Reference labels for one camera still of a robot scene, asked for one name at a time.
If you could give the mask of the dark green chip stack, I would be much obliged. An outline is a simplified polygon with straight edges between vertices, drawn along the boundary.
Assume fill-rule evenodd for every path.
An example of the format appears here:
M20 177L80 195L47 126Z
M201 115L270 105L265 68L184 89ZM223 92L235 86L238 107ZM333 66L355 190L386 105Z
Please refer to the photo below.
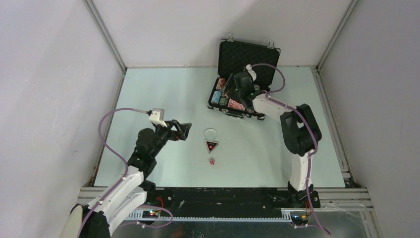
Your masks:
M222 97L222 98L220 98L218 104L222 107L226 107L228 105L228 102L229 102L228 98Z

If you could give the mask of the red white chip roll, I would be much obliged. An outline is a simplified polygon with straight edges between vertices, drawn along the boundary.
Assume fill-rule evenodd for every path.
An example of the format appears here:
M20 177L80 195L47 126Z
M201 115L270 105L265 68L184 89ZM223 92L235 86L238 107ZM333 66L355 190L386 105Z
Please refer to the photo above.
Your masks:
M226 80L224 78L219 78L217 80L216 87L215 87L216 91L223 93L225 85L226 85Z

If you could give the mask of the blue white chip stack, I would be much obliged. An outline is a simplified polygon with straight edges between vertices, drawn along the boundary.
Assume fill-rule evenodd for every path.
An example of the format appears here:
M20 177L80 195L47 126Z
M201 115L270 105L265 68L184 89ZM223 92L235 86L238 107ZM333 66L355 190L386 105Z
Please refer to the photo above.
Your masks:
M220 91L214 91L212 96L211 96L210 103L211 104L219 104L220 98L221 98L221 92Z

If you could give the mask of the clear round dealer button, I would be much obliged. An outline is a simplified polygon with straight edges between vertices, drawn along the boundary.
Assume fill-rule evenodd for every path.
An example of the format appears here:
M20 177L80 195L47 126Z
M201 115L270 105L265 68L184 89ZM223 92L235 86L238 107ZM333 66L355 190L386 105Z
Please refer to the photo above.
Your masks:
M207 140L214 140L217 137L217 131L213 128L206 129L204 132L204 137Z

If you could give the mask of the black red triangular chip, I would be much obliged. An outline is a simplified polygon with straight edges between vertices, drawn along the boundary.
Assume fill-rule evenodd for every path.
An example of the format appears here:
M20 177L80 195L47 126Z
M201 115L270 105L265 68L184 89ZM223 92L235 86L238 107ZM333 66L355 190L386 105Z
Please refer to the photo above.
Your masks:
M217 146L219 145L219 142L217 141L209 141L206 140L206 148L208 150L208 153L210 154Z

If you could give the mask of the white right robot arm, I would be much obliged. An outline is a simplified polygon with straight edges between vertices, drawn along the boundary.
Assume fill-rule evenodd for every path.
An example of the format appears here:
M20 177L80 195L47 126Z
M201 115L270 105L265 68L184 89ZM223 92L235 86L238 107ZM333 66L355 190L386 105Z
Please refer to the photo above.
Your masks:
M277 120L287 150L296 156L292 161L289 184L294 189L288 201L294 207L303 206L312 185L313 157L318 151L322 133L309 105L291 106L273 98L269 92L255 87L257 74L253 70L231 75L226 85L228 95L238 100L247 110Z

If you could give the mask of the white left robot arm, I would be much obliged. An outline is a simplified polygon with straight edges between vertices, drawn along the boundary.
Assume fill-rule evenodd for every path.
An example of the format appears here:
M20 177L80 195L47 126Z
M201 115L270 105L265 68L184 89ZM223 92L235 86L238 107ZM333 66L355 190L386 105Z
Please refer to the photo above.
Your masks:
M71 238L109 238L121 226L130 213L139 207L152 208L157 199L156 185L147 180L157 161L156 156L168 141L185 141L191 123L166 121L153 128L139 131L136 146L126 162L121 178L107 187L86 205L77 204L71 211L76 221Z

